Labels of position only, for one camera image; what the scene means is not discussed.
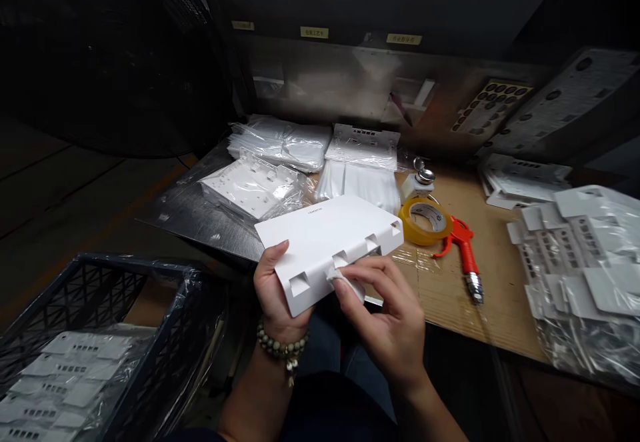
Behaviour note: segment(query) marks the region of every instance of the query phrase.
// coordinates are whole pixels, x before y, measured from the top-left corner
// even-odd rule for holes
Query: workbench
[[[139,220],[219,251],[233,260],[257,262],[262,243],[226,212],[206,201],[198,181],[233,161],[227,141],[219,143],[191,170],[152,202]],[[472,169],[430,166],[436,174],[434,196],[444,209],[466,222],[475,236],[473,251],[485,290],[485,303],[471,302],[457,246],[440,258],[441,245],[416,246],[408,241],[392,252],[418,294],[425,319],[446,329],[548,363],[537,340],[525,294],[525,274],[506,224],[516,213],[489,206]],[[407,176],[398,173],[400,184]],[[367,295],[378,297],[371,287]]]

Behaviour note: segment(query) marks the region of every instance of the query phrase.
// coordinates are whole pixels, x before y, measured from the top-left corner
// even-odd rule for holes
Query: beaded bracelet
[[[309,331],[298,342],[285,344],[280,343],[265,333],[264,320],[260,319],[256,330],[256,337],[260,346],[275,359],[287,361],[287,372],[289,373],[289,386],[293,387],[293,378],[295,370],[298,367],[298,356],[304,352],[305,346],[309,340]]]

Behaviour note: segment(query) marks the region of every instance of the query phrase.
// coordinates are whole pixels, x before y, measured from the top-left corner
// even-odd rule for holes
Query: packing tape roll
[[[432,231],[424,230],[411,220],[412,214],[426,217],[433,228]],[[444,211],[442,206],[430,199],[410,199],[400,209],[398,217],[402,219],[405,239],[418,245],[433,245],[448,236],[453,230],[451,216]]]

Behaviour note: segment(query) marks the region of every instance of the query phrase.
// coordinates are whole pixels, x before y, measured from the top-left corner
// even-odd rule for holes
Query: hand
[[[342,312],[372,360],[401,393],[422,385],[428,380],[423,365],[425,314],[400,269],[388,257],[366,257],[340,272],[348,280],[372,284],[384,298],[382,313],[371,314],[344,281],[333,280]]]
[[[294,343],[307,332],[313,308],[297,317],[292,317],[280,279],[275,273],[275,264],[289,248],[289,241],[269,247],[260,257],[253,274],[253,286],[265,314],[265,333],[282,343]]]

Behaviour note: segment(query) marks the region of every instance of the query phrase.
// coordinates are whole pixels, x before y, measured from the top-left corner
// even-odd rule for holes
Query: fingernail
[[[342,295],[344,294],[347,285],[345,284],[344,280],[342,279],[334,279],[331,281],[331,285],[333,286],[333,289],[338,292],[338,294]]]

